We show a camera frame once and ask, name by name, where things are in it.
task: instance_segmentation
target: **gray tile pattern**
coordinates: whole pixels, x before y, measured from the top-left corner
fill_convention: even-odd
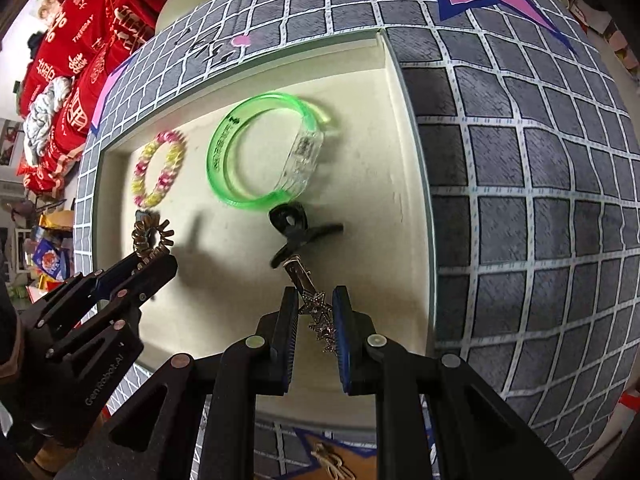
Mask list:
[[[576,465],[604,427],[640,340],[640,147],[596,50],[575,34],[560,2],[537,1],[574,37],[575,54],[503,6],[444,21],[436,0],[213,0],[195,9],[132,56],[108,95],[98,137],[87,139],[74,227],[78,270],[92,270],[100,152],[131,124],[245,60],[385,28],[431,181],[436,351],[467,359]],[[231,47],[238,34],[252,45]],[[503,159],[493,159],[492,172],[495,152]],[[146,377],[135,365],[111,409]],[[261,476],[305,466],[291,430],[272,422],[263,429],[276,435],[276,448],[268,433],[256,439],[264,443],[255,455]],[[196,449],[194,471],[198,463]]]

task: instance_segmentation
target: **pink and yellow bracelet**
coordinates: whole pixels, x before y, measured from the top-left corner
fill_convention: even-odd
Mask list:
[[[164,143],[169,142],[171,147],[164,161],[164,168],[158,177],[156,186],[150,194],[146,194],[145,177],[146,170],[149,167],[151,158],[156,151]],[[157,206],[171,189],[175,178],[180,171],[186,144],[184,137],[177,130],[168,132],[160,132],[156,138],[142,148],[142,154],[138,159],[138,163],[133,171],[133,181],[131,182],[131,191],[133,192],[133,202],[142,209]]]

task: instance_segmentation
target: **snack package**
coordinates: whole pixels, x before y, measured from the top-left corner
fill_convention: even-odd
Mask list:
[[[42,239],[33,253],[33,262],[42,272],[57,282],[69,277],[69,253],[56,248],[50,241]]]
[[[74,227],[74,212],[69,210],[40,215],[39,227],[71,231]]]

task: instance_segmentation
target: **transparent plastic bangle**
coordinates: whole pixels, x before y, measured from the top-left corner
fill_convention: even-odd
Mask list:
[[[302,124],[273,191],[252,196],[235,182],[230,170],[230,152],[239,134],[260,114],[287,109],[302,117]],[[306,188],[316,169],[324,140],[318,120],[311,108],[300,99],[279,92],[268,92],[240,103],[216,129],[207,152],[207,178],[211,189],[223,202],[240,209],[269,210],[290,202]]]

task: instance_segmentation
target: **screw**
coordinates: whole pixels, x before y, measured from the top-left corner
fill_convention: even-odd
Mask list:
[[[176,354],[171,358],[171,366],[174,368],[184,368],[191,362],[191,357],[187,354]]]
[[[369,343],[369,346],[380,348],[381,346],[386,345],[386,337],[380,334],[371,334],[367,337],[367,343]]]
[[[455,354],[444,354],[440,358],[440,362],[447,368],[458,368],[460,366],[460,358]]]
[[[260,335],[251,335],[244,341],[244,344],[249,348],[260,348],[264,345],[264,338]]]

